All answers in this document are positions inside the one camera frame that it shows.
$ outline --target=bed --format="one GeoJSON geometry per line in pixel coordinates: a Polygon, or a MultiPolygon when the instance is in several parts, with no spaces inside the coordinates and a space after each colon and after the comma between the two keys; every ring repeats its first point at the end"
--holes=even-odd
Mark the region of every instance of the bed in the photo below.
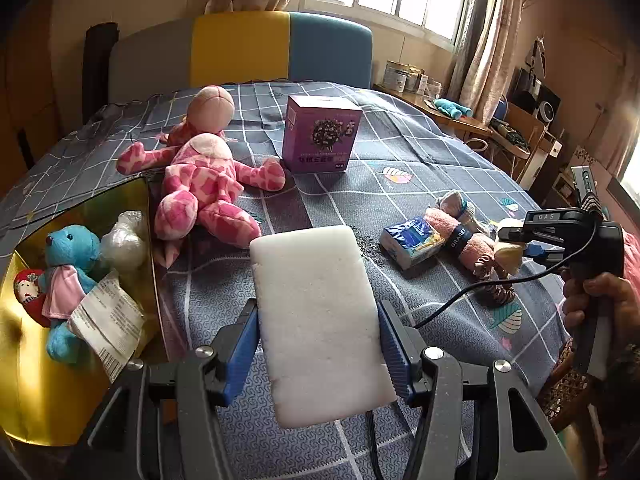
{"type": "MultiPolygon", "coordinates": [[[[423,113],[371,90],[330,82],[271,82],[226,86],[236,113],[225,129],[234,157],[259,165],[278,155],[287,97],[292,94],[343,96],[364,116],[347,171],[291,175],[283,190],[247,187],[238,204],[259,222],[264,235],[346,224],[356,233],[377,299],[390,300],[406,324],[415,324],[450,298],[471,276],[441,252],[402,272],[377,240],[387,225],[422,215],[451,189],[463,191],[482,221],[523,218],[538,206],[505,173],[443,134],[423,113]],[[517,204],[513,212],[507,204],[517,204]]],[[[198,88],[153,96],[143,102],[111,104],[82,129],[62,139],[4,198],[0,206],[0,262],[3,269],[17,243],[51,216],[127,180],[114,163],[134,140],[147,150],[177,124],[198,88]]],[[[152,192],[161,171],[145,175],[152,192]]],[[[522,274],[540,268],[526,261],[522,274]]],[[[209,342],[232,322],[254,294],[248,251],[218,242],[196,227],[179,259],[162,274],[166,301],[162,328],[170,357],[209,342]]],[[[469,294],[421,329],[430,344],[457,359],[489,364],[509,360],[535,394],[566,340],[558,304],[561,282],[547,276],[514,286],[516,300],[487,309],[481,293],[469,294]]],[[[377,442],[386,478],[400,478],[408,459],[418,413],[400,402],[376,410],[377,442]]],[[[372,479],[363,415],[301,430],[283,430],[274,420],[261,347],[244,392],[219,416],[231,465],[238,478],[372,479]]],[[[470,455],[472,406],[465,403],[460,460],[470,455]]]]}

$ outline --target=silver bolt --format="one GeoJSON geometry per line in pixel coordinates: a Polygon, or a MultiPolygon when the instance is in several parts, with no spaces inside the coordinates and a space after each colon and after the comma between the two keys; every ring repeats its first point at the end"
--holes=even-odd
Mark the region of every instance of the silver bolt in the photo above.
{"type": "Polygon", "coordinates": [[[507,373],[511,371],[511,363],[508,361],[505,361],[504,359],[498,359],[494,363],[494,367],[496,370],[502,373],[507,373]]]}
{"type": "Polygon", "coordinates": [[[429,359],[433,359],[433,360],[442,359],[444,357],[444,352],[442,351],[442,349],[438,348],[437,346],[429,346],[425,348],[424,354],[429,359]]]}
{"type": "Polygon", "coordinates": [[[127,363],[126,367],[127,367],[127,370],[135,372],[136,370],[140,370],[140,368],[142,368],[143,365],[144,363],[142,362],[142,359],[133,358],[127,363]]]}
{"type": "Polygon", "coordinates": [[[196,348],[196,355],[201,359],[211,357],[213,355],[213,348],[211,348],[209,345],[198,346],[196,348]]]}

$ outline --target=paper receipt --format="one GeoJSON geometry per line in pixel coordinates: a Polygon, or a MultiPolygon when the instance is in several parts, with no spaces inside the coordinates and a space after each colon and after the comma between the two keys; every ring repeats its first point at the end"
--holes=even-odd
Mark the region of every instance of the paper receipt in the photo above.
{"type": "Polygon", "coordinates": [[[138,346],[144,315],[112,270],[82,298],[69,323],[98,355],[113,383],[138,346]]]}

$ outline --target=gold box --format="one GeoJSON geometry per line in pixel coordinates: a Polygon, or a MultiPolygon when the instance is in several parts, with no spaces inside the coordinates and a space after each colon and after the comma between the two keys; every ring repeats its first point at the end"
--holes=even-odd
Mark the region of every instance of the gold box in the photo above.
{"type": "Polygon", "coordinates": [[[143,178],[112,187],[68,209],[18,244],[0,290],[0,426],[11,437],[44,446],[76,443],[109,387],[98,358],[81,367],[53,361],[45,350],[48,328],[37,324],[14,295],[15,275],[45,269],[44,238],[71,224],[85,225],[98,237],[107,234],[126,210],[146,217],[148,258],[120,284],[142,307],[146,321],[136,354],[158,333],[158,297],[151,256],[148,187],[143,178]]]}

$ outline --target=person's hand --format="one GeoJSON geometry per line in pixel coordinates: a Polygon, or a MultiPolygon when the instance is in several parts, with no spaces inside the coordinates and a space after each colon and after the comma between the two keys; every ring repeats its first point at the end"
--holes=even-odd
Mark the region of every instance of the person's hand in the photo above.
{"type": "Polygon", "coordinates": [[[640,342],[640,307],[631,284],[608,272],[591,280],[578,283],[568,270],[562,272],[564,280],[564,327],[571,332],[584,320],[584,309],[590,296],[609,296],[613,299],[614,337],[616,343],[625,346],[640,342]]]}

